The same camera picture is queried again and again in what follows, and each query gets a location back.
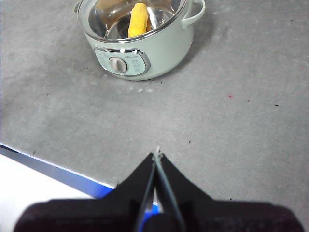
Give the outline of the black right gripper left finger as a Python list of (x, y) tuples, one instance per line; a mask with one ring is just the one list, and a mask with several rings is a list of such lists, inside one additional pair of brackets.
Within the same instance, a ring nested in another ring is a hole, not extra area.
[(35, 203), (18, 219), (16, 232), (132, 232), (142, 217), (155, 173), (150, 153), (131, 175), (99, 199), (59, 199)]

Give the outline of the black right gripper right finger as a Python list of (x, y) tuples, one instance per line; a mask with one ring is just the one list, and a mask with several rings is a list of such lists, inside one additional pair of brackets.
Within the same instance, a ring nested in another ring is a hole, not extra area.
[(164, 155), (156, 156), (158, 196), (182, 232), (302, 232), (288, 208), (264, 202), (215, 200)]

